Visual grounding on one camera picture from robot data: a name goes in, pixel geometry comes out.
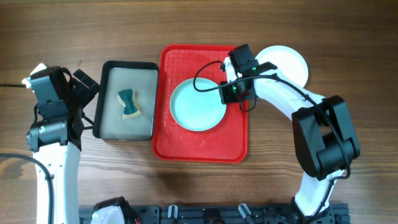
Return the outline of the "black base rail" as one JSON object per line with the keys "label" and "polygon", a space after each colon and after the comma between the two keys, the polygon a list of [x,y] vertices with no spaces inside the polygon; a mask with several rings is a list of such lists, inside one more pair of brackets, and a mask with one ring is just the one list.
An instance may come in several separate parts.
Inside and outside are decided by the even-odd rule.
{"label": "black base rail", "polygon": [[[141,223],[204,223],[204,213],[210,207],[178,207],[174,215],[168,207],[158,205],[134,205],[132,207],[139,215]],[[300,215],[288,203],[273,203],[263,206],[249,206],[249,215],[243,217],[238,206],[215,206],[225,223],[300,223]],[[329,211],[320,215],[314,223],[322,224],[350,224],[351,217],[346,203],[334,203]]]}

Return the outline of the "green yellow sponge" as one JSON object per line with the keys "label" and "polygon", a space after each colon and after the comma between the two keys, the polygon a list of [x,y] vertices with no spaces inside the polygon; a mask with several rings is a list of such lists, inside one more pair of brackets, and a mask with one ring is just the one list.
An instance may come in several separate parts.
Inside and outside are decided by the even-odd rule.
{"label": "green yellow sponge", "polygon": [[136,95],[136,91],[133,89],[118,92],[118,100],[124,106],[123,119],[132,119],[142,114],[136,101]]}

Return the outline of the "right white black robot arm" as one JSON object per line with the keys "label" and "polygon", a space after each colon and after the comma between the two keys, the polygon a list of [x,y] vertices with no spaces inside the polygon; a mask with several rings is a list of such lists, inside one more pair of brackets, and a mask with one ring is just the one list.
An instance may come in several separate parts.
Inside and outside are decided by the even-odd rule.
{"label": "right white black robot arm", "polygon": [[345,100],[305,90],[270,62],[225,60],[220,69],[226,72],[220,85],[222,102],[262,99],[291,120],[295,155],[303,169],[294,212],[301,223],[325,217],[336,182],[350,177],[351,163],[361,152]]}

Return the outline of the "mint green plate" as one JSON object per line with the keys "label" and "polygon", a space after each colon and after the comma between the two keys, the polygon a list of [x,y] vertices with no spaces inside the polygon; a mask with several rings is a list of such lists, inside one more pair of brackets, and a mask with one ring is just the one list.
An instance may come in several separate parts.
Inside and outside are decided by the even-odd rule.
{"label": "mint green plate", "polygon": [[214,128],[226,114],[226,105],[216,89],[218,85],[206,78],[181,82],[170,97],[173,119],[189,131]]}

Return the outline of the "black tray with water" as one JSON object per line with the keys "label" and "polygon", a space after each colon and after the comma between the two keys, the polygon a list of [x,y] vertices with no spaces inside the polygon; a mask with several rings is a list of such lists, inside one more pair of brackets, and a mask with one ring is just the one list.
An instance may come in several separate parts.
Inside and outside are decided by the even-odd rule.
{"label": "black tray with water", "polygon": [[[154,62],[110,60],[104,63],[96,104],[93,136],[99,139],[148,141],[152,139],[159,84],[159,67]],[[124,106],[118,92],[136,91],[141,115],[123,119]]]}

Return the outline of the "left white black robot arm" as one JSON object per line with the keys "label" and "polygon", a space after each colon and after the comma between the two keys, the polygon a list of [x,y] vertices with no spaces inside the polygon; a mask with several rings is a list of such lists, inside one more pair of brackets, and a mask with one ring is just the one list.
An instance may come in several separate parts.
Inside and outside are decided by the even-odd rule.
{"label": "left white black robot arm", "polygon": [[37,98],[27,142],[38,161],[37,223],[81,223],[77,175],[81,134],[86,130],[83,108],[100,91],[86,73],[39,64],[23,84]]}

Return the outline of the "white plate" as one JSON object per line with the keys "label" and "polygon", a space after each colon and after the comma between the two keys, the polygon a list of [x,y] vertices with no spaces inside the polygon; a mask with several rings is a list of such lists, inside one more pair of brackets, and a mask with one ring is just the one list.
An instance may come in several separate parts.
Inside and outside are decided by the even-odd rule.
{"label": "white plate", "polygon": [[260,51],[256,60],[262,64],[273,63],[281,73],[300,87],[304,87],[309,78],[309,69],[305,59],[294,49],[274,45]]}

